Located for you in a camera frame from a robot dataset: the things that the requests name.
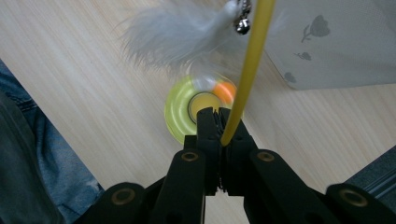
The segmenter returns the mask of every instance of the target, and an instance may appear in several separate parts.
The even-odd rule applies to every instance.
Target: white feather
[[[169,74],[184,75],[192,64],[194,73],[238,74],[248,42],[247,35],[233,29],[241,5],[236,0],[221,9],[218,5],[215,0],[164,0],[141,10],[124,35],[127,58],[146,69],[165,68]]]

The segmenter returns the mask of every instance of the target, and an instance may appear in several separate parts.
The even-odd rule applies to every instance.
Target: silver bell
[[[241,18],[239,22],[234,25],[235,31],[240,35],[245,35],[250,30],[250,21],[248,18]]]

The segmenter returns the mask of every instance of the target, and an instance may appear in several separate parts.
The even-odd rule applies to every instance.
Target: yellow cable
[[[233,108],[228,118],[224,134],[220,139],[221,144],[225,147],[230,144],[233,134],[238,127],[242,113],[256,76],[257,67],[259,66],[262,56],[262,48],[264,47],[265,38],[272,17],[275,0],[258,0],[254,21],[251,28],[250,39],[247,45],[247,54],[245,57],[242,76],[239,81],[238,91],[236,93]]]

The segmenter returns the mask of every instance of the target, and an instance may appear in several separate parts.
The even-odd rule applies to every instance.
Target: wooden surface
[[[122,57],[122,22],[153,2],[0,0],[0,58],[105,188],[148,186],[181,149],[163,118],[174,81]],[[396,145],[396,85],[294,91],[264,55],[244,122],[324,191]],[[207,200],[206,223],[247,222],[241,199]]]

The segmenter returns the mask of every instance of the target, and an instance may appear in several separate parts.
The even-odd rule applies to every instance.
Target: jeans
[[[0,60],[0,223],[73,223],[103,193]]]

